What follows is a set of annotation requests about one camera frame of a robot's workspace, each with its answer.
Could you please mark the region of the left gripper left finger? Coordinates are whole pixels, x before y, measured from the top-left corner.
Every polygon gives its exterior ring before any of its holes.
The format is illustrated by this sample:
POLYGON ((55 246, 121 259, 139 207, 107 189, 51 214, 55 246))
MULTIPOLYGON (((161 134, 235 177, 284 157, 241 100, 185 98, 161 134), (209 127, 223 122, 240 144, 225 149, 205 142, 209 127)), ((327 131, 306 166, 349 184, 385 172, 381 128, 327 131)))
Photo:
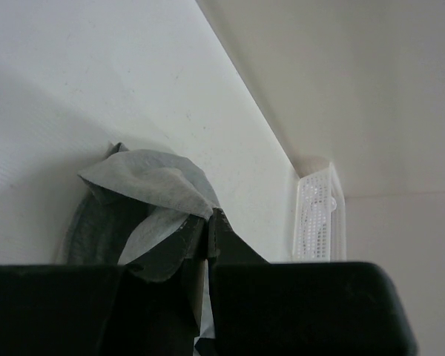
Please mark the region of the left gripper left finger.
POLYGON ((205 222, 126 265, 0 266, 0 355, 191 355, 205 222))

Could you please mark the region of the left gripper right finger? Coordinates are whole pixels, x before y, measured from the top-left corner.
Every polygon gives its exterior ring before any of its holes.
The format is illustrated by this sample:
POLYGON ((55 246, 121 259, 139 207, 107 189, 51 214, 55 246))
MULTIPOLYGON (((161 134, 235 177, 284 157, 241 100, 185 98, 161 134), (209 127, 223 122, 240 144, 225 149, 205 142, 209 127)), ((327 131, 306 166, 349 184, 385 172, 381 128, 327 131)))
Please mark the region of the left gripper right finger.
POLYGON ((208 227, 216 355, 416 355, 395 285, 365 262, 269 263, 223 211, 208 227))

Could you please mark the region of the grey tank top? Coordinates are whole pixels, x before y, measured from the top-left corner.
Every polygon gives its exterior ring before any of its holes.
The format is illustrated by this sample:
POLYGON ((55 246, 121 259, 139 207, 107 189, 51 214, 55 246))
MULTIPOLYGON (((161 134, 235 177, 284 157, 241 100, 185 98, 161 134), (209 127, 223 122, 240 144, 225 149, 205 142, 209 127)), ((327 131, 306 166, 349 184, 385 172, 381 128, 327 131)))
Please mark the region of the grey tank top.
POLYGON ((67 230, 63 260, 123 269, 104 353, 192 355, 206 228, 219 204, 204 172, 185 157, 119 143, 79 178, 88 190, 67 230))

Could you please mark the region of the white plastic basket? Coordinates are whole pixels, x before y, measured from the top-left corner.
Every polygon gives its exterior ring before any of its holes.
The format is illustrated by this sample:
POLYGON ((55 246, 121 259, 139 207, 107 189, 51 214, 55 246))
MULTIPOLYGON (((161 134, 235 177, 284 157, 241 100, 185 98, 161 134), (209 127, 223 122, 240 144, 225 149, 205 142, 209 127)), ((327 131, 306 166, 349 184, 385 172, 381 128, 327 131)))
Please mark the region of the white plastic basket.
POLYGON ((301 163, 291 259, 346 259, 345 197, 333 162, 321 156, 308 156, 301 163))

